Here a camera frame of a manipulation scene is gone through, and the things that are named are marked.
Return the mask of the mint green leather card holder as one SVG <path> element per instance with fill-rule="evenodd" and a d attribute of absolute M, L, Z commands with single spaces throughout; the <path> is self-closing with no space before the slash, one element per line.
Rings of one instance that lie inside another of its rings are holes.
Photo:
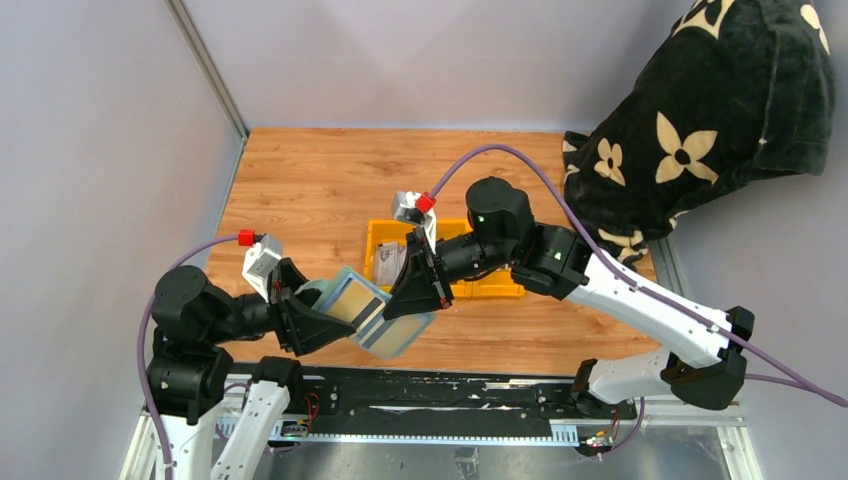
<path fill-rule="evenodd" d="M 335 293 L 340 289 L 340 286 L 346 280 L 351 278 L 367 280 L 372 283 L 363 275 L 348 266 L 342 267 L 336 276 L 330 280 L 310 280 L 308 284 L 317 287 L 321 291 L 321 296 L 312 308 L 320 313 L 328 315 L 326 313 L 326 309 L 329 300 L 334 298 Z M 383 291 L 382 289 L 380 290 L 384 294 L 386 306 L 387 302 L 391 299 L 391 294 Z M 358 344 L 363 350 L 368 351 L 370 354 L 382 360 L 390 360 L 402 355 L 403 352 L 436 319 L 436 314 L 424 313 L 408 315 L 393 320 L 386 320 L 383 317 L 383 310 L 385 306 L 377 315 L 372 317 L 366 323 L 363 323 L 358 328 L 355 327 L 355 333 L 348 338 Z"/>

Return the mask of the gold striped credit card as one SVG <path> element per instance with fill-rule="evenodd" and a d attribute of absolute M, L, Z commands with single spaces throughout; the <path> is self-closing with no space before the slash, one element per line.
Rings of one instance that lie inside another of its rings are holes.
<path fill-rule="evenodd" d="M 346 280 L 329 300 L 326 313 L 358 328 L 385 306 L 383 292 L 367 280 Z"/>

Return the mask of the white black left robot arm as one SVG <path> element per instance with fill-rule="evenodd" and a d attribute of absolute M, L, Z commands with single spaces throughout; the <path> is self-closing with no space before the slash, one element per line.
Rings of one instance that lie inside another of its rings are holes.
<path fill-rule="evenodd" d="M 319 292 L 284 258 L 265 269 L 258 292 L 233 297 L 198 267 L 179 266 L 157 283 L 153 358 L 144 377 L 159 436 L 158 479 L 250 479 L 282 413 L 314 412 L 296 359 L 265 357 L 251 375 L 237 424 L 219 456 L 213 443 L 234 365 L 222 343 L 274 333 L 281 349 L 313 353 L 353 326 L 314 310 Z"/>

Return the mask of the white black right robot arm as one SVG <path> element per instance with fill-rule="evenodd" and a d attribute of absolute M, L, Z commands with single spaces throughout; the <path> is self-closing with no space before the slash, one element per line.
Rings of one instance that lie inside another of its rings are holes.
<path fill-rule="evenodd" d="M 754 324 L 749 310 L 703 307 L 661 288 L 608 253 L 592 251 L 576 232 L 538 222 L 527 194 L 504 179 L 476 181 L 465 201 L 470 231 L 440 240 L 434 200 L 396 194 L 393 216 L 412 229 L 385 319 L 444 310 L 453 303 L 456 282 L 505 267 L 528 292 L 591 307 L 659 343 L 646 354 L 582 362 L 570 389 L 580 415 L 592 418 L 631 398 L 667 394 L 707 410 L 731 404 L 747 371 L 743 342 Z"/>

